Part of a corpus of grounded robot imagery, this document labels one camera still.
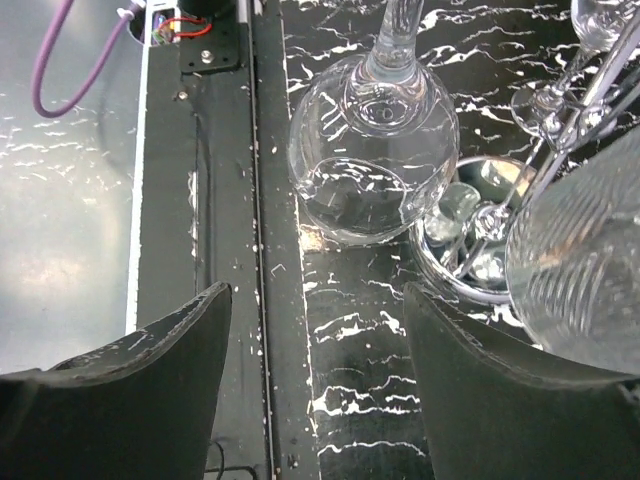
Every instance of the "wine glass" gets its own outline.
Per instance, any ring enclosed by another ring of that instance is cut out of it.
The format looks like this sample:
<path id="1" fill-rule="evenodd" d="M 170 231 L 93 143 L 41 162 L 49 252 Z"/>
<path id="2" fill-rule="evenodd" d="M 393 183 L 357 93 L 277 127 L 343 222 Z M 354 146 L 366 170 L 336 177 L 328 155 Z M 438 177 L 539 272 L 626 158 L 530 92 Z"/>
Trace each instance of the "wine glass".
<path id="1" fill-rule="evenodd" d="M 640 0 L 572 0 L 571 23 L 580 39 L 580 48 L 565 72 L 555 82 L 531 82 L 516 91 L 511 112 L 528 134 L 544 136 L 553 143 L 570 108 L 579 108 L 570 91 L 576 75 L 600 52 L 608 52 L 625 24 L 633 17 Z M 602 132 L 610 133 L 615 123 Z"/>
<path id="2" fill-rule="evenodd" d="M 507 241 L 507 284 L 555 355 L 640 373 L 640 128 L 545 190 Z"/>
<path id="3" fill-rule="evenodd" d="M 458 119 L 415 56 L 423 0 L 389 0 L 373 50 L 317 76 L 292 118 L 288 163 L 307 215 L 335 240 L 388 241 L 455 171 Z"/>

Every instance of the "black panel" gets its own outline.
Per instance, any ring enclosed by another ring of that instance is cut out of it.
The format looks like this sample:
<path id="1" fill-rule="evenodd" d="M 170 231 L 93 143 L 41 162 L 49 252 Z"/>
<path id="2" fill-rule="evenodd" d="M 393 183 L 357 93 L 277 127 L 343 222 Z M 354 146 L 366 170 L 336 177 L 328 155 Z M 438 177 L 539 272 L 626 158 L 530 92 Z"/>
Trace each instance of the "black panel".
<path id="1" fill-rule="evenodd" d="M 180 41 L 180 69 L 182 73 L 211 74 L 235 70 L 240 65 L 240 27 L 235 9 L 214 22 L 207 34 Z M 201 25 L 184 24 L 185 29 L 197 30 Z"/>
<path id="2" fill-rule="evenodd" d="M 247 28 L 240 30 L 248 60 Z M 234 72 L 181 79 L 178 51 L 150 50 L 138 322 L 146 325 L 218 279 L 231 284 L 213 438 L 224 448 L 226 467 L 271 480 L 248 61 Z"/>
<path id="3" fill-rule="evenodd" d="M 260 226 L 278 479 L 317 479 L 295 202 L 287 176 L 287 95 L 279 0 L 254 17 Z"/>
<path id="4" fill-rule="evenodd" d="M 180 10 L 193 17 L 213 17 L 233 5 L 233 0 L 178 0 Z"/>
<path id="5" fill-rule="evenodd" d="M 138 326 L 174 311 L 195 293 L 194 210 L 189 176 L 196 165 L 196 120 L 178 68 L 178 47 L 150 49 L 144 143 Z"/>

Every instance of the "white edge strip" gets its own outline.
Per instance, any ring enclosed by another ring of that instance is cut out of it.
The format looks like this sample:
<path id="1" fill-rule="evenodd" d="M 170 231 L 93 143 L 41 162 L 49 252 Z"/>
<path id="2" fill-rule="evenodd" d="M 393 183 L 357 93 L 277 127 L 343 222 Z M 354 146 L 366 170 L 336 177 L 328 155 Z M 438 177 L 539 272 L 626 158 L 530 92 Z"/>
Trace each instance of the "white edge strip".
<path id="1" fill-rule="evenodd" d="M 152 25 L 154 9 L 147 5 L 145 25 Z M 149 80 L 149 45 L 151 29 L 144 30 L 142 65 L 140 66 L 140 93 L 138 98 L 138 126 L 136 130 L 136 158 L 133 169 L 131 200 L 131 243 L 129 246 L 129 280 L 127 283 L 127 313 L 125 335 L 136 330 L 138 324 L 138 274 L 140 270 L 140 223 L 142 217 L 142 179 L 144 174 L 144 141 L 147 114 L 147 83 Z"/>
<path id="2" fill-rule="evenodd" d="M 237 0 L 239 23 L 248 23 L 249 21 L 249 14 L 248 14 L 249 6 L 247 5 L 248 1 L 249 0 Z"/>

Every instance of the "black and white marble pattern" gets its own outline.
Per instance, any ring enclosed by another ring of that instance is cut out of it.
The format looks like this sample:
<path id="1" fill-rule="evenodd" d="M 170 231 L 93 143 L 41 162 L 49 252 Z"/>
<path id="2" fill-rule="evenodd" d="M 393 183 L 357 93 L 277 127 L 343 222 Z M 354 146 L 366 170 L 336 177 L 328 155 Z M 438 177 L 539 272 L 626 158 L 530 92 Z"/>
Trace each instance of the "black and white marble pattern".
<path id="1" fill-rule="evenodd" d="M 486 2 L 427 0 L 417 52 L 455 101 L 461 156 L 523 159 L 532 140 L 511 120 L 509 100 L 523 82 L 557 76 L 571 59 L 570 2 Z M 371 48 L 384 7 L 379 0 L 282 0 L 291 108 L 316 73 Z M 629 113 L 624 123 L 617 134 L 640 117 Z M 402 327 L 403 285 L 420 278 L 406 238 L 341 249 L 305 218 L 299 227 L 323 480 L 433 478 Z M 508 312 L 477 318 L 526 339 Z"/>

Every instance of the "screw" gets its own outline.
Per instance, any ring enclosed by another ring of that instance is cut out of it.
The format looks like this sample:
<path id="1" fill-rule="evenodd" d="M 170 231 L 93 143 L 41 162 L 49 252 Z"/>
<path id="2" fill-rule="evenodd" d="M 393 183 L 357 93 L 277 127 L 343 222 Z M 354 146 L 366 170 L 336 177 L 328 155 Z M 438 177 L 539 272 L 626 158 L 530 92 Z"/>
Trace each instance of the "screw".
<path id="1" fill-rule="evenodd" d="M 213 53 L 209 50 L 203 50 L 200 57 L 202 58 L 202 63 L 211 63 L 213 61 Z"/>

